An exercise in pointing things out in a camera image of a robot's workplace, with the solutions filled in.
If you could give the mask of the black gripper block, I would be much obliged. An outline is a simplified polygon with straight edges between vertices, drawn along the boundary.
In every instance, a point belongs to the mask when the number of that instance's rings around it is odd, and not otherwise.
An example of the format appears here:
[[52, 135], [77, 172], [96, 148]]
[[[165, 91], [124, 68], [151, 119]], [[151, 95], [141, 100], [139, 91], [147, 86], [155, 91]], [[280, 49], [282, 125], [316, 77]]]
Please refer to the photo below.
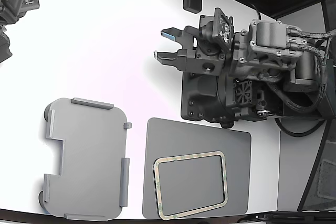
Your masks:
[[183, 49], [177, 52], [154, 52], [154, 58], [162, 65], [173, 66], [182, 72], [206, 75], [220, 75], [225, 63], [228, 63], [232, 52], [219, 51], [214, 56], [208, 56], [201, 50], [194, 48], [194, 38], [197, 38], [197, 28], [186, 26], [183, 30], [168, 28], [161, 31], [167, 39], [179, 43]]

